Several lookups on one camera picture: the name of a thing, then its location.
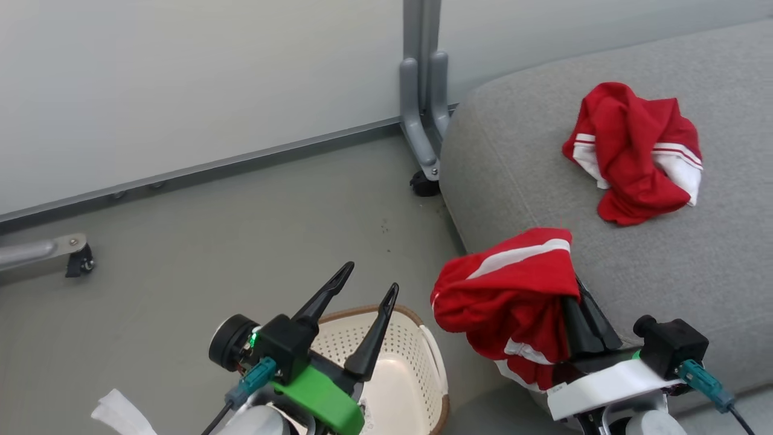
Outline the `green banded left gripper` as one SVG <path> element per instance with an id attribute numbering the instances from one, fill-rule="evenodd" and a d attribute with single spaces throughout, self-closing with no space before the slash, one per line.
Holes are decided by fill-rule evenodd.
<path id="1" fill-rule="evenodd" d="M 321 316 L 332 298 L 340 294 L 354 268 L 354 261 L 340 267 L 293 315 L 293 322 L 317 334 Z M 373 376 L 399 290 L 398 283 L 390 286 L 376 308 L 376 319 L 346 359 L 344 368 L 320 353 L 311 353 L 309 365 L 292 382 L 284 384 L 278 376 L 272 381 L 274 391 L 309 413 L 326 435 L 360 435 L 364 429 L 364 414 L 353 394 L 361 391 Z"/>

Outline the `black caster wheel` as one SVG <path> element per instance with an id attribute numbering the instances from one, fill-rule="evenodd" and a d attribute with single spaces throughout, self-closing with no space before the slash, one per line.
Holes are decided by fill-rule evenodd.
<path id="1" fill-rule="evenodd" d="M 95 268 L 95 259 L 91 246 L 86 243 L 80 251 L 75 251 L 69 255 L 66 266 L 66 278 L 77 278 L 93 272 Z"/>
<path id="2" fill-rule="evenodd" d="M 441 193 L 439 182 L 431 181 L 427 178 L 424 171 L 419 170 L 412 176 L 409 181 L 409 186 L 415 196 L 420 198 L 430 198 L 430 196 L 437 196 Z"/>

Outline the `grey partition post with foot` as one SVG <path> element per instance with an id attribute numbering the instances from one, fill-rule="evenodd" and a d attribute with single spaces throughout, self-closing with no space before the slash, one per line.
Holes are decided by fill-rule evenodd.
<path id="1" fill-rule="evenodd" d="M 63 257 L 66 257 L 68 262 L 69 255 L 80 251 L 86 243 L 86 235 L 76 233 L 19 245 L 0 246 L 0 272 Z"/>
<path id="2" fill-rule="evenodd" d="M 451 120 L 447 99 L 448 54 L 438 47 L 441 0 L 402 0 L 403 60 L 399 66 L 400 127 L 420 170 L 439 182 L 441 143 Z"/>

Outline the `grey partition bottom rail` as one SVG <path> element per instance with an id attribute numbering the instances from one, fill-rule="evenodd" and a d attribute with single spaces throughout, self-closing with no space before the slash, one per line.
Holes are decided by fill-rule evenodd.
<path id="1" fill-rule="evenodd" d="M 148 190 L 153 196 L 170 184 L 172 190 L 185 189 L 193 185 L 206 184 L 226 177 L 233 177 L 262 168 L 287 162 L 307 159 L 326 152 L 358 146 L 370 141 L 391 138 L 401 134 L 399 119 L 389 118 L 365 126 L 351 127 L 342 131 L 315 136 L 308 140 L 293 141 L 285 145 L 266 150 L 248 152 L 228 159 L 175 170 L 157 176 L 146 177 L 126 184 L 112 185 L 104 189 L 75 195 L 71 198 L 53 201 L 40 206 L 30 207 L 11 214 L 0 216 L 0 234 L 22 231 L 27 228 L 45 225 L 50 221 L 60 221 L 86 214 L 93 210 L 113 206 L 125 196 L 144 195 Z"/>

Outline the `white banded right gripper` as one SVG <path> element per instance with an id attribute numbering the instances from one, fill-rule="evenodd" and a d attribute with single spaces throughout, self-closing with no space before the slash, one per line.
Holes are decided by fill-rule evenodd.
<path id="1" fill-rule="evenodd" d="M 587 286 L 577 276 L 580 300 L 564 295 L 562 310 L 570 358 L 612 352 L 622 341 L 602 313 Z M 611 363 L 547 393 L 547 410 L 556 422 L 673 421 L 669 397 L 684 392 L 680 378 L 666 380 L 640 357 L 641 347 L 619 350 L 601 358 Z"/>

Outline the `cream perforated laundry basket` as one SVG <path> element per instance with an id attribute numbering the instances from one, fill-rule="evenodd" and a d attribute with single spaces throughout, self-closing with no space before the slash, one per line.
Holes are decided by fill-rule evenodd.
<path id="1" fill-rule="evenodd" d="M 375 321 L 376 309 L 324 315 L 312 350 L 343 366 Z M 365 419 L 360 435 L 441 435 L 450 413 L 444 361 L 431 331 L 406 306 L 394 308 L 358 403 Z"/>

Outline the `red garment with striped cuffs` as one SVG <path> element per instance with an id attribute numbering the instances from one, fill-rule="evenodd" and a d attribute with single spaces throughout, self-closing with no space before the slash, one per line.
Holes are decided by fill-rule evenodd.
<path id="1" fill-rule="evenodd" d="M 698 130 L 674 97 L 646 100 L 624 83 L 599 83 L 582 99 L 562 153 L 603 190 L 604 221 L 641 225 L 698 203 Z"/>

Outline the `red garment with white band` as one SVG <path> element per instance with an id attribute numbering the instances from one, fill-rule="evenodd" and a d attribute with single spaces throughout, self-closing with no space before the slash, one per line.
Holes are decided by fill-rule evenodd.
<path id="1" fill-rule="evenodd" d="M 437 325 L 464 334 L 504 377 L 545 393 L 569 358 L 561 302 L 580 300 L 572 240 L 566 228 L 531 228 L 449 261 L 430 296 Z"/>

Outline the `white cloth strip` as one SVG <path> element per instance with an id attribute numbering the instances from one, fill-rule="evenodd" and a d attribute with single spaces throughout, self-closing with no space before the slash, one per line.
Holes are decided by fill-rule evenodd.
<path id="1" fill-rule="evenodd" d="M 144 414 L 115 388 L 99 399 L 91 418 L 113 428 L 119 435 L 158 435 Z"/>

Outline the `grey fabric sofa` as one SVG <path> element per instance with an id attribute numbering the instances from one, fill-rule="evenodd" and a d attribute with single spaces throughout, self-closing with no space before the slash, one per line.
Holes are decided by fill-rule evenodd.
<path id="1" fill-rule="evenodd" d="M 562 156 L 582 97 L 604 82 L 674 97 L 698 129 L 698 204 L 620 228 Z M 582 282 L 624 342 L 644 314 L 710 340 L 707 368 L 773 435 L 773 17 L 514 72 L 471 91 L 443 141 L 441 189 L 481 251 L 533 226 L 574 236 Z"/>

